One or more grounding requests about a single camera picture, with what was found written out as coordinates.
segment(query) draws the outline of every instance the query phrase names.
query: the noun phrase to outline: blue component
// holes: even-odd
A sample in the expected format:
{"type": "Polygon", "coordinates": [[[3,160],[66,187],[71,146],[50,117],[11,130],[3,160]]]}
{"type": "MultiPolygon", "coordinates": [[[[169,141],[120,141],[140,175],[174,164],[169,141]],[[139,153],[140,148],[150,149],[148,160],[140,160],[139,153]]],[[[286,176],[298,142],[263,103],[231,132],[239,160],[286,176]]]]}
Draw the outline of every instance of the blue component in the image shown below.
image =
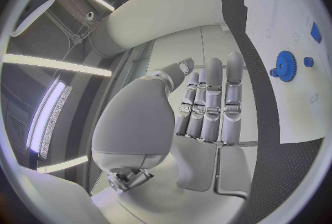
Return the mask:
{"type": "Polygon", "coordinates": [[[314,66],[314,59],[311,58],[311,57],[305,57],[303,62],[304,62],[304,65],[306,67],[313,67],[314,66]]]}
{"type": "Polygon", "coordinates": [[[318,43],[320,43],[320,41],[321,41],[321,35],[319,33],[317,24],[315,22],[313,24],[312,31],[311,31],[310,34],[315,39],[315,41],[317,41],[318,43]]]}
{"type": "Polygon", "coordinates": [[[270,76],[278,77],[278,72],[276,68],[270,70],[270,76]]]}
{"type": "Polygon", "coordinates": [[[296,59],[290,51],[282,51],[276,62],[279,78],[284,82],[292,81],[297,72],[296,59]]]}

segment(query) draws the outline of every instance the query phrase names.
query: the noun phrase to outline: robotic hand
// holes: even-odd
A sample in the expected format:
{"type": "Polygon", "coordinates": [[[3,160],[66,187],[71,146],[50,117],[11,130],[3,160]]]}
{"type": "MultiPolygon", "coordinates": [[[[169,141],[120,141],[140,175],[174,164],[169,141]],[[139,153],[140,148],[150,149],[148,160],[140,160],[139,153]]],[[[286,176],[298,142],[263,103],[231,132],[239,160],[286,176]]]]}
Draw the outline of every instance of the robotic hand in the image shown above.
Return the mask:
{"type": "Polygon", "coordinates": [[[117,192],[145,183],[152,177],[145,169],[157,166],[169,153],[174,112],[168,95],[193,69],[193,60],[187,58],[136,79],[105,108],[92,137],[92,157],[108,172],[117,192]]]}

